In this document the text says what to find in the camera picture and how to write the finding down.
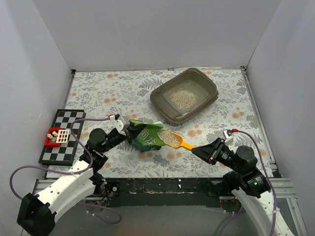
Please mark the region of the grey litter box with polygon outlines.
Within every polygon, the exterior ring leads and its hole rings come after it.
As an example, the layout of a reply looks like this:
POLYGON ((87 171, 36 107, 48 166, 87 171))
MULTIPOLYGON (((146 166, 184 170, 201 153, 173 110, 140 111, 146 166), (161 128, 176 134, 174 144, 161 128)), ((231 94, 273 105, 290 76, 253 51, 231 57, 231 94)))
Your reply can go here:
POLYGON ((180 125, 213 104, 215 83, 197 68, 189 68, 152 91, 150 101, 172 125, 180 125))

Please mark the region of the black white checkerboard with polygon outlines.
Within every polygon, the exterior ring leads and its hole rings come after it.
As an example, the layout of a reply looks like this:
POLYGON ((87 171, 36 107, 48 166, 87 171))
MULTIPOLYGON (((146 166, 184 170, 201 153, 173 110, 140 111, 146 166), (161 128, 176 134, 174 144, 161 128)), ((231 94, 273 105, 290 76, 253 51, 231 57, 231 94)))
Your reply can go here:
POLYGON ((76 138, 80 137, 83 128, 83 122, 76 120, 85 117, 84 110, 58 109, 38 162, 47 166, 72 166, 78 147, 76 138))

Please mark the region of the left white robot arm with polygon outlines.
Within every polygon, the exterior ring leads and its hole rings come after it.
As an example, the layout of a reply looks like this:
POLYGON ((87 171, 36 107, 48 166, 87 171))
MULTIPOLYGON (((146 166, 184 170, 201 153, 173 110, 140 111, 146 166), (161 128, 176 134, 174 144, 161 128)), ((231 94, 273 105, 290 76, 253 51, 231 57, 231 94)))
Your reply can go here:
POLYGON ((21 201, 17 223, 31 236, 47 236, 57 221, 85 197, 101 196, 105 185, 98 170, 107 161, 105 153, 125 140, 132 142, 146 127, 117 120, 107 134, 97 128, 90 132, 86 150, 72 168, 37 194, 26 194, 21 201))

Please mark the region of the pile of litter grains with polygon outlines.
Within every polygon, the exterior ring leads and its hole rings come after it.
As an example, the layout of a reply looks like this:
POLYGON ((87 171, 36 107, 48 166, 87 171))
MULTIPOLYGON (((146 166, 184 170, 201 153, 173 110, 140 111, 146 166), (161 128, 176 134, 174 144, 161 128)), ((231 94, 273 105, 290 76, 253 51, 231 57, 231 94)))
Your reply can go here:
POLYGON ((173 91, 170 94, 170 100, 179 108, 180 110, 190 109, 196 102, 196 96, 189 90, 178 90, 173 91))

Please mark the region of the green litter bag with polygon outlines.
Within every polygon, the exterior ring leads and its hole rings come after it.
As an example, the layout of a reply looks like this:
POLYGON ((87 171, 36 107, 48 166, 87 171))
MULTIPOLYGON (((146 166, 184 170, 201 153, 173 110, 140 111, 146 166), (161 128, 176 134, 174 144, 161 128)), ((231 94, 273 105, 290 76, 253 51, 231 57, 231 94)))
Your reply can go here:
POLYGON ((144 122, 135 119, 130 119, 129 122, 146 124, 146 128, 132 142, 134 148, 140 152, 160 150, 166 144, 158 137, 158 132, 162 131, 163 124, 158 122, 144 122))

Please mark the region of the yellow plastic scoop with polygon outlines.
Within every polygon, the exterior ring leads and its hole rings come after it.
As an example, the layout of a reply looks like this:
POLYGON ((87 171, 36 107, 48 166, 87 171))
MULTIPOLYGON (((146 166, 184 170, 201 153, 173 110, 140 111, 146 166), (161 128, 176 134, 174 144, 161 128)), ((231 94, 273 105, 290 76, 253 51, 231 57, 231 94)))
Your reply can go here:
POLYGON ((168 130, 162 130, 158 132, 158 137, 168 146, 172 148, 185 148, 186 150, 192 150, 195 148, 195 146, 187 143, 184 141, 184 139, 171 131, 168 130))

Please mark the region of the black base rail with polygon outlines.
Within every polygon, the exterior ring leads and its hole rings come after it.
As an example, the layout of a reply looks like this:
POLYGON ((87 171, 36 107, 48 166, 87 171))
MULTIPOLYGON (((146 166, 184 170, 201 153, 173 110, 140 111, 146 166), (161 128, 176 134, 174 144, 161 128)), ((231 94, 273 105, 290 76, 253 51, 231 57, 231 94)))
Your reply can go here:
POLYGON ((107 207, 206 206, 233 200, 220 178, 108 178, 102 197, 107 207))

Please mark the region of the red tray with pieces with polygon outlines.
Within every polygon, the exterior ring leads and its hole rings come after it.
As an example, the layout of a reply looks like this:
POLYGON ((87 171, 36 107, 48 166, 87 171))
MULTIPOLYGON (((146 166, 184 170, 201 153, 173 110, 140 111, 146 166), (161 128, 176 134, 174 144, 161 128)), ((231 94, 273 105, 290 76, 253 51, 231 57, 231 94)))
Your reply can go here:
POLYGON ((48 130, 44 146, 47 148, 60 147, 61 144, 68 143, 69 136, 69 129, 62 129, 61 127, 51 127, 48 130))

